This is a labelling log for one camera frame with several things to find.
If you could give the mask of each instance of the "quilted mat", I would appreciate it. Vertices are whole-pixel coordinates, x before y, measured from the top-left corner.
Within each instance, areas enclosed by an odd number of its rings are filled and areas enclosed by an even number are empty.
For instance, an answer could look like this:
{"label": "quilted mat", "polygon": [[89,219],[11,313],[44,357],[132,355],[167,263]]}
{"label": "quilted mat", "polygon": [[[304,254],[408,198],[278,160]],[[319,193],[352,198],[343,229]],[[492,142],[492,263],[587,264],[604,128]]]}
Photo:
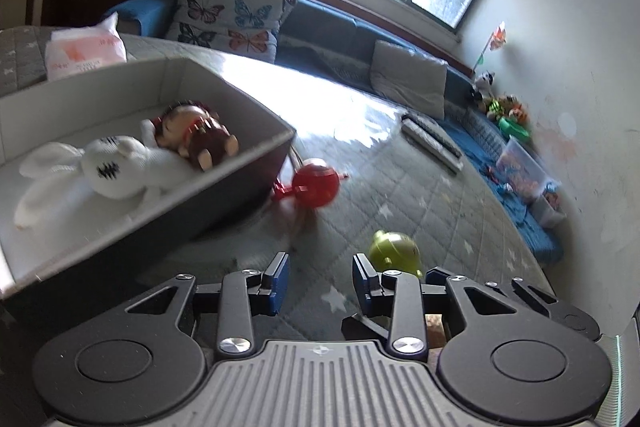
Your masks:
{"label": "quilted mat", "polygon": [[[2,94],[44,80],[42,55],[49,33],[50,28],[33,26],[0,32],[0,73],[11,70],[5,74]],[[122,38],[129,60],[185,56],[205,66],[220,63],[220,54],[196,46]],[[413,237],[424,269],[442,266],[480,282],[518,276],[550,290],[540,266],[476,170],[465,159],[463,171],[453,175],[410,143],[399,132],[400,108],[268,64],[255,66],[264,68],[265,79],[255,82],[238,74],[246,59],[225,57],[231,83],[297,128],[296,147],[302,157],[324,158],[350,178],[327,207],[302,212],[290,203],[267,203],[245,222],[178,248],[140,274],[140,282],[155,285],[186,271],[214,282],[236,269],[264,268],[276,251],[286,250],[292,273],[284,309],[275,318],[255,318],[258,337],[339,340],[340,321],[357,311],[351,257],[367,251],[374,232],[382,229]],[[283,93],[293,93],[294,98]],[[290,177],[289,165],[282,177]]]}

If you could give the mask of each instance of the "red rattle toy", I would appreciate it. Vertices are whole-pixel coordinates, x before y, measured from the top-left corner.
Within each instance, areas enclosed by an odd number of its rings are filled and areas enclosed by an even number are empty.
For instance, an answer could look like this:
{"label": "red rattle toy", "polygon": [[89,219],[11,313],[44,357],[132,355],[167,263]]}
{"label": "red rattle toy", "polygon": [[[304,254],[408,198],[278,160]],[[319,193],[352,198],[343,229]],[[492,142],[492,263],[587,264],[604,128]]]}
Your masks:
{"label": "red rattle toy", "polygon": [[325,206],[338,194],[340,180],[348,177],[348,174],[338,174],[323,160],[311,158],[293,174],[290,187],[285,187],[280,180],[273,184],[273,199],[280,201],[294,196],[300,205],[308,208]]}

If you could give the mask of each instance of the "white star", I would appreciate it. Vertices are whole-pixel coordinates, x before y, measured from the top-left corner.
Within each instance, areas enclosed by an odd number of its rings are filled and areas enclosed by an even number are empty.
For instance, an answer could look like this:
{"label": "white star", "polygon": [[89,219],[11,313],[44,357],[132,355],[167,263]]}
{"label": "white star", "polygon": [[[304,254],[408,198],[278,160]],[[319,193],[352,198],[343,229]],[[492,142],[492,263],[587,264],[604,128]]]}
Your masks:
{"label": "white star", "polygon": [[331,347],[326,347],[326,346],[323,346],[322,344],[319,344],[313,349],[309,349],[309,351],[313,351],[316,355],[319,355],[320,357],[322,357],[323,355],[326,355],[329,351],[333,351],[333,349],[331,349]]}
{"label": "white star", "polygon": [[389,219],[389,217],[392,217],[394,215],[394,213],[391,212],[389,205],[386,203],[379,208],[378,213],[385,216],[385,219]]}
{"label": "white star", "polygon": [[347,308],[344,307],[344,302],[346,301],[346,297],[338,292],[334,286],[331,286],[329,293],[325,293],[321,296],[321,299],[328,303],[331,306],[331,312],[335,313],[336,310],[342,310],[343,312],[347,311]]}

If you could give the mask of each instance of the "metal screw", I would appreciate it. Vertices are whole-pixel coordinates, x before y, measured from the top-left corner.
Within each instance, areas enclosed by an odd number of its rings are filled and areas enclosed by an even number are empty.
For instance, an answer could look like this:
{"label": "metal screw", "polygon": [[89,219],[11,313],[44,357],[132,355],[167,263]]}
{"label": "metal screw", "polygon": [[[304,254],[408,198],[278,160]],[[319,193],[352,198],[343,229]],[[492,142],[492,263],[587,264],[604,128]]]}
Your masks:
{"label": "metal screw", "polygon": [[225,353],[244,353],[251,347],[251,342],[242,337],[229,337],[220,341],[220,349]]}
{"label": "metal screw", "polygon": [[424,342],[415,337],[402,337],[393,343],[394,349],[400,353],[417,353],[424,349]]}

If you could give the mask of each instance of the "pink package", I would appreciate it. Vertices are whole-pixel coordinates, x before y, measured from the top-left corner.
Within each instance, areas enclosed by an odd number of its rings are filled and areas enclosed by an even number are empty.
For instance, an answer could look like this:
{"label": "pink package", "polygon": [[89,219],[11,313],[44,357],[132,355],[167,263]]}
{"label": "pink package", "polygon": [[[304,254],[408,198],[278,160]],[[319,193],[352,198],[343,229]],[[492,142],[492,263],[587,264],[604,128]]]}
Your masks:
{"label": "pink package", "polygon": [[127,62],[127,52],[116,31],[118,14],[96,26],[57,30],[47,42],[47,78],[57,80],[70,74]]}

